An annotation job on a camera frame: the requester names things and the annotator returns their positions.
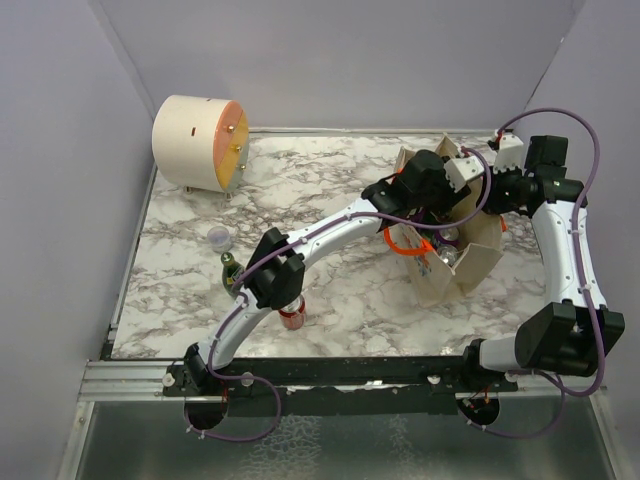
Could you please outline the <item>purple soda can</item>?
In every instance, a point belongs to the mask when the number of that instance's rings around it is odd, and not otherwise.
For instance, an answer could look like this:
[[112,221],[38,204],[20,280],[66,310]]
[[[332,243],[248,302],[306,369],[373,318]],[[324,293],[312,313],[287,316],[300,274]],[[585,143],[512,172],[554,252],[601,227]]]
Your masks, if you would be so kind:
[[438,244],[457,245],[459,243],[459,231],[457,229],[439,230],[435,234]]
[[436,250],[439,258],[449,267],[453,267],[459,259],[459,252],[453,245],[443,244]]

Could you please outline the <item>beige canvas tote bag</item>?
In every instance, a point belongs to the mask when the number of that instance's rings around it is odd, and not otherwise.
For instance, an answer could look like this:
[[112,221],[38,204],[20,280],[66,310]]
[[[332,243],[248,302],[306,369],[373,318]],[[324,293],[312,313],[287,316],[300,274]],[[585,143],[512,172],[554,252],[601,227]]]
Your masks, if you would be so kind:
[[390,249],[404,259],[417,300],[422,307],[449,303],[468,296],[496,266],[502,257],[503,218],[476,212],[482,197],[483,179],[468,184],[472,193],[454,208],[456,221],[472,215],[465,224],[447,229],[459,231],[459,243],[453,245],[459,259],[453,267],[446,265],[436,250],[438,230],[416,229],[396,225],[384,231]]

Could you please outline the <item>purple soda can front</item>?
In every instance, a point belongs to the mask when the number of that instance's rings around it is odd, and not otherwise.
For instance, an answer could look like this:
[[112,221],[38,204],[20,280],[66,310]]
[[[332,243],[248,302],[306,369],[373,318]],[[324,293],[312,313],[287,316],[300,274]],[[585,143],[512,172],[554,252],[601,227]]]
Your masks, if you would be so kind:
[[436,250],[439,258],[449,267],[453,267],[459,259],[459,252],[453,245],[443,244]]

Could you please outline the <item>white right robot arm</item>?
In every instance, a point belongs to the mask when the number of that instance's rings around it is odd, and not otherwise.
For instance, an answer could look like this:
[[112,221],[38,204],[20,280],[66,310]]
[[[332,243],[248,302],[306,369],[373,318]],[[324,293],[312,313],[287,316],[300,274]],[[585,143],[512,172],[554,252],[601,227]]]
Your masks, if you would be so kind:
[[566,176],[568,141],[547,135],[523,143],[499,133],[489,145],[496,157],[484,210],[530,219],[544,267],[546,304],[514,335],[472,341],[459,367],[461,383],[481,391],[496,372],[533,369],[589,377],[621,337],[625,322],[608,308],[596,280],[584,185]]

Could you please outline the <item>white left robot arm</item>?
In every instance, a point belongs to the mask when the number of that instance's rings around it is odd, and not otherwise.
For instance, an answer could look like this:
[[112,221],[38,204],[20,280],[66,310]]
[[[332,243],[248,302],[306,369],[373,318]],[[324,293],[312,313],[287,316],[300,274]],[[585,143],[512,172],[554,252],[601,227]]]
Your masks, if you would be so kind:
[[244,272],[232,286],[235,300],[208,340],[187,348],[186,382],[206,395],[220,385],[221,371],[239,346],[271,312],[302,293],[305,273],[317,261],[360,238],[397,224],[419,228],[420,211],[447,215],[471,192],[477,178],[491,179],[487,162],[465,149],[445,159],[420,150],[397,173],[367,186],[338,213],[288,234],[272,228],[263,234]]

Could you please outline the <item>red soda can front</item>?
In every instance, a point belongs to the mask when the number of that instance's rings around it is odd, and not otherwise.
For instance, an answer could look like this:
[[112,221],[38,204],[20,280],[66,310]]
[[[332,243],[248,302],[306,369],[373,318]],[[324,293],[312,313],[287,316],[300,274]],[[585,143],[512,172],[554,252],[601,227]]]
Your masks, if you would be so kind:
[[288,330],[300,329],[306,321],[306,303],[299,295],[292,303],[278,310],[282,325]]

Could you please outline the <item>clear tub of paper clips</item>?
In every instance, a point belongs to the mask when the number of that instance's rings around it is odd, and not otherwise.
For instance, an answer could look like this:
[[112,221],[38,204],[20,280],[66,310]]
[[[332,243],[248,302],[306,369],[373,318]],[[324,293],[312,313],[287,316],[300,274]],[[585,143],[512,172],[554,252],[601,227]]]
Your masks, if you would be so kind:
[[207,240],[215,252],[223,253],[232,247],[232,235],[224,226],[212,227],[207,232]]

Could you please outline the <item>round cream drawer cabinet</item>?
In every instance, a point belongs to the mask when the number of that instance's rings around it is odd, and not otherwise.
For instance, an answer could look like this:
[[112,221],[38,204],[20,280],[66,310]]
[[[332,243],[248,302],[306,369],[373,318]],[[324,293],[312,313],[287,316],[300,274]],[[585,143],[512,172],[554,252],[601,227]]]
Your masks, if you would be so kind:
[[168,182],[228,194],[247,165],[246,112],[234,100],[172,95],[156,114],[152,152]]

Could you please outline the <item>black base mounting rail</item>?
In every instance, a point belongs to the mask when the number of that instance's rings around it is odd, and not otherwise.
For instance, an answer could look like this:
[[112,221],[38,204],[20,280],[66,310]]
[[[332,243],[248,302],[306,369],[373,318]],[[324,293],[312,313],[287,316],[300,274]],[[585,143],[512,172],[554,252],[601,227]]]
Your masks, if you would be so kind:
[[170,365],[163,394],[232,416],[391,413],[454,415],[456,397],[511,393],[501,373],[474,370],[467,356],[236,358],[211,375],[195,348]]

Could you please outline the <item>aluminium frame rail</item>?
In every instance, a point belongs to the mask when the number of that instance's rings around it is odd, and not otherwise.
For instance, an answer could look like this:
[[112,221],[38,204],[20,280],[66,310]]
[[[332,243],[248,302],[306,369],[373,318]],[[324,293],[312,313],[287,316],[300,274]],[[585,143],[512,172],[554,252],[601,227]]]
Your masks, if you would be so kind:
[[[362,393],[385,392],[394,395],[411,387],[424,387],[428,394],[461,397],[470,391],[453,381],[451,376],[429,375],[420,381],[387,381],[382,379],[358,380],[346,384],[302,384],[291,380],[271,378],[282,396],[295,393]],[[91,362],[85,368],[81,381],[81,401],[159,401],[185,399],[189,402],[220,401],[229,393],[249,394],[255,387],[268,390],[269,386],[251,378],[229,384],[212,378],[204,387],[196,387],[186,378],[183,364],[177,362]]]

